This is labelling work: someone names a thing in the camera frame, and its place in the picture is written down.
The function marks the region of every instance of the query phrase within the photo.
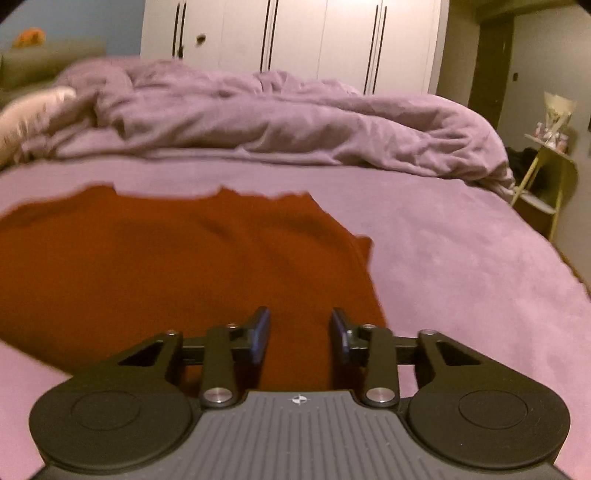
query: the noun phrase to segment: bed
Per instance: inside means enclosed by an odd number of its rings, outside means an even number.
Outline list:
[[[309,192],[373,239],[370,273],[397,335],[440,330],[562,396],[571,429],[557,466],[589,478],[591,302],[507,204],[512,175],[482,118],[430,96],[367,100],[335,82],[176,62],[94,60],[57,83],[79,97],[41,118],[15,157],[35,161],[2,173],[0,212],[105,183],[155,197]],[[0,478],[24,480],[42,465],[28,412],[66,375],[5,343],[0,359]]]

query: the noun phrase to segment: black joint disc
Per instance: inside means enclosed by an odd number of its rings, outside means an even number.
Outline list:
[[[425,447],[478,469],[511,470],[554,460],[570,426],[558,395],[516,372],[492,379],[478,367],[456,368],[410,401],[408,425]]]
[[[122,472],[174,449],[193,422],[189,400],[164,380],[130,388],[57,387],[33,407],[30,430],[41,455],[68,471]]]

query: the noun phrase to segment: screw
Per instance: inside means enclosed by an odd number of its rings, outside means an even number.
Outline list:
[[[368,400],[376,403],[387,403],[396,398],[396,393],[394,393],[394,391],[390,390],[389,388],[376,387],[369,389],[365,393],[365,396]]]
[[[203,398],[211,403],[225,403],[232,397],[232,392],[223,387],[210,388],[203,394]]]

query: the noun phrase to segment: red cloth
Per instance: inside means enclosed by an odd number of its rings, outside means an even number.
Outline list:
[[[259,388],[332,388],[333,307],[384,325],[356,238],[309,195],[178,200],[108,186],[0,220],[0,338],[75,373],[150,336],[271,309]]]

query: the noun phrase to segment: wardrobe door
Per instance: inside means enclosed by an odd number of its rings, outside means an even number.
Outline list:
[[[304,80],[317,78],[327,0],[271,2],[275,5],[266,69],[286,70]]]
[[[217,70],[226,0],[187,0],[183,60],[200,70]]]
[[[440,0],[384,0],[372,92],[427,93]]]
[[[171,59],[176,55],[183,5],[184,2],[178,0],[146,1],[142,30],[142,58],[160,60]],[[173,46],[175,32],[177,41],[176,46]]]
[[[329,0],[319,79],[335,78],[366,93],[378,46],[381,0]]]
[[[219,68],[253,73],[261,69],[263,41],[270,20],[271,0],[226,0]]]

